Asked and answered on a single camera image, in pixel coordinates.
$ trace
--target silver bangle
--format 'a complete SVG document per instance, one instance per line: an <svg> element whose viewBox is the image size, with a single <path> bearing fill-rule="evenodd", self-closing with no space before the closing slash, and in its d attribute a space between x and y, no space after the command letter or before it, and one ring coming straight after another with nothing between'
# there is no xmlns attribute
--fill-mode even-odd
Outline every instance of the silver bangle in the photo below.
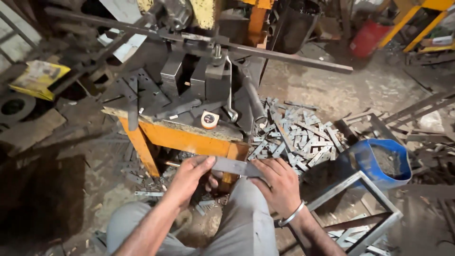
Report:
<svg viewBox="0 0 455 256"><path fill-rule="evenodd" d="M283 221L283 219L278 221L278 226L283 227L287 223L289 223L297 215L297 213L300 212L301 209L303 209L304 206L305 201L302 200L302 203L297 207L297 210L295 210L295 212L289 218L287 218L285 221Z"/></svg>

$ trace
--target leg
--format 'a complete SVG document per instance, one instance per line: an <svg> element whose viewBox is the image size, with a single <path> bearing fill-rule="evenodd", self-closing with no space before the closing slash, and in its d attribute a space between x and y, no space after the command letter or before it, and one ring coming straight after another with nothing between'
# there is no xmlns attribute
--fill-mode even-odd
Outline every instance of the leg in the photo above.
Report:
<svg viewBox="0 0 455 256"><path fill-rule="evenodd" d="M235 184L223 209L218 232L202 255L278 255L267 202L245 177Z"/></svg>
<svg viewBox="0 0 455 256"><path fill-rule="evenodd" d="M109 255L120 247L151 209L149 205L136 201L129 202L114 211L106 231L107 253ZM190 255L195 252L196 249L184 246L175 236L168 234L157 255Z"/></svg>

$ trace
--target red gas cylinder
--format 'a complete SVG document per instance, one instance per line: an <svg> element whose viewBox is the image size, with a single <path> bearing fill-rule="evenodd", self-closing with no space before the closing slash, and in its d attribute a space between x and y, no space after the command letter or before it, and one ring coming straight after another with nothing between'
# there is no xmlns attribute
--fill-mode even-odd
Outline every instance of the red gas cylinder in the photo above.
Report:
<svg viewBox="0 0 455 256"><path fill-rule="evenodd" d="M378 21L367 19L363 27L357 32L349 47L353 55L365 58L371 55L379 42L393 28L393 23L385 18Z"/></svg>

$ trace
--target blue bucket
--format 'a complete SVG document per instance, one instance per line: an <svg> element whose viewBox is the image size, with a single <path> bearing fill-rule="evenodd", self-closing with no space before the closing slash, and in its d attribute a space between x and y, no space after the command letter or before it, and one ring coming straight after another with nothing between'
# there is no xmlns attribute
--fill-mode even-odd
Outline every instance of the blue bucket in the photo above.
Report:
<svg viewBox="0 0 455 256"><path fill-rule="evenodd" d="M400 174L391 178L386 175L378 165L374 157L372 145L383 147L391 152L397 153L399 159ZM412 173L409 166L408 152L406 148L391 139L369 138L361 140L349 149L343 151L336 159L335 166L339 169L339 175L345 179L355 172L361 170L367 177L382 191L402 186L411 179ZM355 188L364 188L360 182L353 184Z"/></svg>

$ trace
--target wooden workbench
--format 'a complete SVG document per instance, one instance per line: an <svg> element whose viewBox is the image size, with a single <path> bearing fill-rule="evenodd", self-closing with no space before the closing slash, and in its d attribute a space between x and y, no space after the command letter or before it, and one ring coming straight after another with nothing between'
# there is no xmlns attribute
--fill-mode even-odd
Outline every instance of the wooden workbench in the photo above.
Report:
<svg viewBox="0 0 455 256"><path fill-rule="evenodd" d="M134 54L132 60L125 65L125 73L143 67L154 81L161 79L159 70L166 62L167 54L164 45L145 42ZM250 72L256 86L259 84L259 76L264 65L264 59L250 57ZM135 131L128 130L127 99L119 96L118 88L110 87L100 99L103 103L104 113L117 116L122 123L131 143L138 152L151 176L158 177L160 174L154 159L158 154L159 147L168 147L183 150L195 154L223 156L229 159L245 160L248 154L248 133L246 136L234 125L218 123L217 127L207 130L202 127L200 117L194 118L190 113L182 113L173 120L153 121L156 113L147 108L147 100L139 99L139 106L144 106L144 111L139 117L139 128ZM235 109L249 107L247 97L235 101ZM253 118L250 114L240 115L238 124L243 124L251 129ZM223 177L224 187L234 182L236 175L225 174Z"/></svg>

